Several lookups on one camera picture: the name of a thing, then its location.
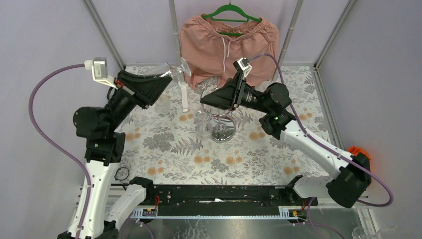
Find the orange cloth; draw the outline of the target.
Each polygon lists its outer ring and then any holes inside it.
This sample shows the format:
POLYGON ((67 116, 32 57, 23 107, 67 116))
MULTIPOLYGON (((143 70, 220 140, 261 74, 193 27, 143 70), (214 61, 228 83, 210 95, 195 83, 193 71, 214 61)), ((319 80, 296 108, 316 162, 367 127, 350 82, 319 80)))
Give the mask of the orange cloth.
POLYGON ((359 154, 363 154, 365 155, 369 161, 372 160, 371 156, 367 153, 367 151, 365 151, 364 149, 358 147, 358 146, 352 146, 348 149, 348 152, 350 152, 351 154, 353 154, 354 156, 357 156, 359 154))

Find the pink shorts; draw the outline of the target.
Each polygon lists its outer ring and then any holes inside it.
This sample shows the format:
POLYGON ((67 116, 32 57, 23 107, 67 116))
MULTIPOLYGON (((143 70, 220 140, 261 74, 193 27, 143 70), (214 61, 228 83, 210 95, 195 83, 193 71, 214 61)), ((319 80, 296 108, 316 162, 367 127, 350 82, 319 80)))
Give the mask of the pink shorts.
POLYGON ((182 25, 180 40, 181 55, 191 70, 185 79, 195 90, 211 77, 223 86, 235 75, 233 64, 239 58, 260 53, 276 56, 280 34, 277 26, 264 18, 231 26, 196 15, 182 25))

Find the floral table mat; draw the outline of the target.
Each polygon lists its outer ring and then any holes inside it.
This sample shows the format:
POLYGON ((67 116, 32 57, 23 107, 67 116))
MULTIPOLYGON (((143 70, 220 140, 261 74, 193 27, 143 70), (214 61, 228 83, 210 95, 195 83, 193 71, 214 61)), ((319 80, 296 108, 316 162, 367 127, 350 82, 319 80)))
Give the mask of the floral table mat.
POLYGON ((166 115, 155 105, 137 107, 117 129, 126 135, 118 173, 124 181, 140 176, 156 184, 285 185, 297 175, 326 175, 301 151, 268 136, 260 112, 238 108, 232 113, 233 139, 218 143, 196 133, 201 104, 195 90, 188 89, 188 112, 182 112, 179 86, 163 95, 171 104, 166 115))

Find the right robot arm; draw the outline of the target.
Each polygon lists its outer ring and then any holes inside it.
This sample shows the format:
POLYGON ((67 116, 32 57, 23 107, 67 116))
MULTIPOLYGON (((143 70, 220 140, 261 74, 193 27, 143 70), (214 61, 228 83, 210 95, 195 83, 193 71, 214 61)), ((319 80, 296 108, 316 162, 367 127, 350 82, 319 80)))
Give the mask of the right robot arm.
POLYGON ((223 87, 205 93, 200 102, 221 110, 242 106, 263 112, 259 122, 266 134, 300 150, 328 173, 327 177, 300 176, 289 183, 285 197, 292 205, 305 198, 331 197, 340 206, 352 208, 371 184, 368 157, 339 149, 304 128, 287 110, 292 101, 284 84, 272 83, 260 92, 236 73, 223 87))

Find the chrome wine glass rack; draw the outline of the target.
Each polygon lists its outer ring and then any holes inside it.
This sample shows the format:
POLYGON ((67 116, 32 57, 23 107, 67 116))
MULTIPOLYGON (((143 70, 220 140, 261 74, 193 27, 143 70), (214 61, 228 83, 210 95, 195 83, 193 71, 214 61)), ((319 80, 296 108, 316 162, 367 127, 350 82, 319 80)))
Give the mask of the chrome wine glass rack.
MULTIPOLYGON (((195 92, 198 93, 200 99, 202 99, 204 96, 213 93, 219 88, 220 86, 217 84, 217 77, 210 77, 198 83, 195 92)), ((232 111, 222 110, 203 103, 201 103, 201 107, 210 118, 208 122, 211 124, 211 140, 218 143, 231 140, 236 133, 236 124, 232 116, 232 111)))

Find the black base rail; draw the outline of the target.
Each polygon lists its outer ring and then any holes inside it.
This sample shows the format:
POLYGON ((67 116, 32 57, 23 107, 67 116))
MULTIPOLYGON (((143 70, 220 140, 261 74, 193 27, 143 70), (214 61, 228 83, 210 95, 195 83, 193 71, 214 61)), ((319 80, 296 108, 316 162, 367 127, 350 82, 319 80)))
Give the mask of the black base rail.
POLYGON ((286 218, 306 215, 318 201, 289 186, 155 185, 132 218, 286 218))

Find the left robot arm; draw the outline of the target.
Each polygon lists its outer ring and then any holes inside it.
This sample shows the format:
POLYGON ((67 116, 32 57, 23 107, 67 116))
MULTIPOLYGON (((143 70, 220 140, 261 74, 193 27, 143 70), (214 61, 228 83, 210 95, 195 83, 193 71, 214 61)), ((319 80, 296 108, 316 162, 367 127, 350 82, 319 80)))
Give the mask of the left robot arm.
POLYGON ((152 106, 173 80, 172 74, 134 75, 120 71, 112 77, 93 73, 93 80, 110 87, 110 97, 103 107, 82 107, 74 113, 76 134, 86 140, 87 177, 70 225, 59 234, 61 239, 115 239, 135 207, 154 200, 152 181, 135 177, 124 194, 110 208, 106 207, 126 138, 116 129, 135 107, 152 106))

